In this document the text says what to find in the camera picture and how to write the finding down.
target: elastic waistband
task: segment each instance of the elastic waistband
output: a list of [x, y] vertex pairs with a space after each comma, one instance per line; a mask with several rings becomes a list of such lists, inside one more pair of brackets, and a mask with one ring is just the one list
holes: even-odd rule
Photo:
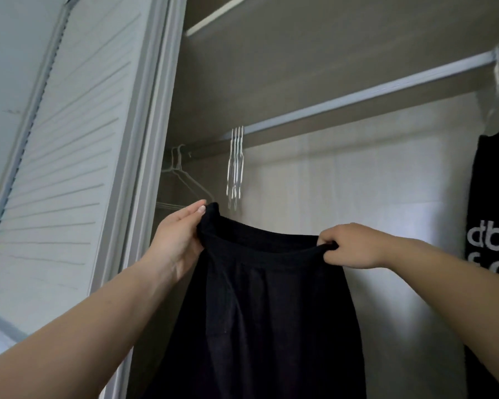
[[336, 244], [316, 246], [317, 236], [264, 231], [222, 217], [218, 203], [207, 206], [198, 237], [208, 254], [218, 260], [260, 268], [302, 268], [322, 262]]

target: forearm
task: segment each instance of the forearm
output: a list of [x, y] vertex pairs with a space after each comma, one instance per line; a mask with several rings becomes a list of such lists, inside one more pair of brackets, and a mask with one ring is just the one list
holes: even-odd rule
[[388, 267], [445, 318], [499, 381], [499, 275], [399, 239]]
[[0, 397], [96, 397], [175, 283], [138, 262], [0, 356]]

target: louvered closet door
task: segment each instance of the louvered closet door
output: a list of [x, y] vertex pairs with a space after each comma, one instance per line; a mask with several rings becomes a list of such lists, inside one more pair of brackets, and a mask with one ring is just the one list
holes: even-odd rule
[[151, 4], [70, 12], [0, 220], [0, 319], [24, 334], [90, 292]]

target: beige wall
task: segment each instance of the beige wall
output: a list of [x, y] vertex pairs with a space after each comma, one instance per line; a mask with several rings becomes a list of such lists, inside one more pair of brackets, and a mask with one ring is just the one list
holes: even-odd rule
[[[254, 227], [318, 234], [356, 221], [460, 255], [483, 129], [475, 95], [466, 94], [248, 148], [236, 213], [225, 205], [226, 156], [184, 168], [215, 194], [224, 215]], [[347, 269], [346, 275], [369, 399], [464, 398], [462, 345], [422, 299], [387, 270]], [[177, 308], [181, 296], [166, 306]], [[168, 318], [159, 316], [161, 329]]]

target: hanging clothes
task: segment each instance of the hanging clothes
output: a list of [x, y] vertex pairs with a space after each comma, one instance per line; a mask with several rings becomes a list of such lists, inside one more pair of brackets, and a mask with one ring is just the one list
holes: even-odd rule
[[150, 398], [365, 398], [344, 270], [318, 237], [275, 234], [207, 206], [205, 247]]
[[[467, 260], [499, 273], [499, 133], [479, 138], [466, 231]], [[499, 399], [499, 383], [467, 347], [466, 374], [469, 399]]]

